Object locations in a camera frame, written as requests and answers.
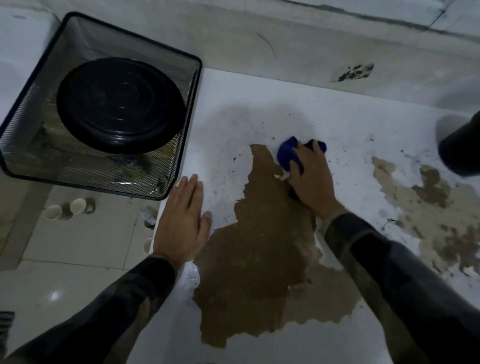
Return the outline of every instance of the metal mesh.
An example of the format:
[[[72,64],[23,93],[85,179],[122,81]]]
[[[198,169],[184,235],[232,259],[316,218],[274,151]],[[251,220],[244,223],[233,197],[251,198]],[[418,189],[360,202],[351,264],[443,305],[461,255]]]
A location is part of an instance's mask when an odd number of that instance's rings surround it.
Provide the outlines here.
[[[176,179],[200,61],[80,14],[67,15],[58,34],[10,122],[5,121],[8,125],[0,137],[0,151],[6,172],[79,188],[164,198]],[[80,142],[57,113],[56,92],[68,72],[105,57],[131,58],[157,67],[175,82],[187,108],[184,126],[170,142],[125,158],[129,162]]]

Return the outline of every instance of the beige peeled patch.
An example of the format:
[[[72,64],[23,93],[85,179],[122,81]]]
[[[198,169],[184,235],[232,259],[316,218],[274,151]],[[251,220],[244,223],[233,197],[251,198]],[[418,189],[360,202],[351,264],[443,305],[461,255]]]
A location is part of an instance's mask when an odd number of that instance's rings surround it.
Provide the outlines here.
[[[392,178],[395,164],[372,157],[373,176],[387,201],[403,210],[396,224],[420,239],[420,258],[438,272],[459,263],[479,272],[480,197],[465,184],[450,187],[433,167],[422,165],[423,186],[406,187]]]
[[[238,222],[213,232],[194,263],[200,285],[202,341],[225,347],[235,334],[258,336],[287,322],[340,322],[360,293],[348,274],[318,263],[315,219],[288,197],[282,169],[264,145],[251,145],[253,167]]]

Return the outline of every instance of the sleeve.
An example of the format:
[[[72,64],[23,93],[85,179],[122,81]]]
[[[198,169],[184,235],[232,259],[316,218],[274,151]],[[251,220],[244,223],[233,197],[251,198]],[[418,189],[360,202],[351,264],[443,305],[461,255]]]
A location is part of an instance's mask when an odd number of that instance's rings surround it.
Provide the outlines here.
[[[382,324],[394,363],[476,357],[480,312],[409,249],[344,209],[322,233]]]
[[[125,363],[140,331],[172,290],[175,276],[167,260],[149,256],[5,363]]]

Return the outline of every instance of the black lid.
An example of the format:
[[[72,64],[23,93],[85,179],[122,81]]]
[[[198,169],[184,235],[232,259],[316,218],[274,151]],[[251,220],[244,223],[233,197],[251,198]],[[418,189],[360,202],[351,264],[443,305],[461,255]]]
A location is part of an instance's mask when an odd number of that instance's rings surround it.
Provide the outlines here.
[[[81,142],[122,154],[160,148],[182,128],[186,112],[172,80],[127,58],[103,58],[75,68],[60,84],[57,109]]]

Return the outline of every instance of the blue rag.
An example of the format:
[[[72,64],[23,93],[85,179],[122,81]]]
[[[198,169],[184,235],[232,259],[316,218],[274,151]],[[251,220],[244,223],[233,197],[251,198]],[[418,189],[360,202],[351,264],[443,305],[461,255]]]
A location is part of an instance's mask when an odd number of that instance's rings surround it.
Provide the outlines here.
[[[313,150],[313,142],[314,140],[311,139],[308,141],[305,146],[311,150]],[[300,162],[299,157],[297,156],[297,153],[293,150],[293,148],[298,147],[298,140],[296,137],[292,136],[288,138],[286,141],[284,141],[281,145],[280,148],[278,148],[278,152],[276,154],[276,158],[278,160],[278,163],[280,166],[286,170],[287,172],[290,172],[290,161],[293,160],[296,162],[300,168],[300,174],[303,174],[303,165]],[[327,145],[324,142],[318,142],[318,146],[320,147],[320,150],[322,152],[327,151]]]

